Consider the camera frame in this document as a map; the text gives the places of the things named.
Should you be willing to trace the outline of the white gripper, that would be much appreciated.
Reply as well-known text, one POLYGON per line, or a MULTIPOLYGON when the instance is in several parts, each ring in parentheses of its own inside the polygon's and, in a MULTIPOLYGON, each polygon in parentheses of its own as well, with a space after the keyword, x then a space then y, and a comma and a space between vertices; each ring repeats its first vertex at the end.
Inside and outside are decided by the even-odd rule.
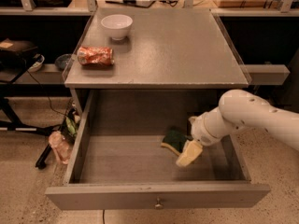
POLYGON ((191 116, 188 118, 191 124, 191 136, 195 140, 188 141, 182 153, 178 156, 176 165, 178 167, 186 167, 195 161, 203 152, 204 147, 210 147, 220 141, 219 138, 213 136, 205 125, 208 113, 205 112, 202 115, 196 117, 191 116))

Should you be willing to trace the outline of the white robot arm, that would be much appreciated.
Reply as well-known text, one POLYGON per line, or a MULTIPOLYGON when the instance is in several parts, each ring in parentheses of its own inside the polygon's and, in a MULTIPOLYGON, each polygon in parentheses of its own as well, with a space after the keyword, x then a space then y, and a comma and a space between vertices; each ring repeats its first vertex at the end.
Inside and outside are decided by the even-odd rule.
POLYGON ((195 161, 204 147, 248 127, 264 129, 277 140, 299 150, 299 114, 276 108, 247 91, 227 91, 216 108, 198 117, 190 117, 189 122, 192 141, 184 145, 178 156, 178 167, 186 167, 195 161))

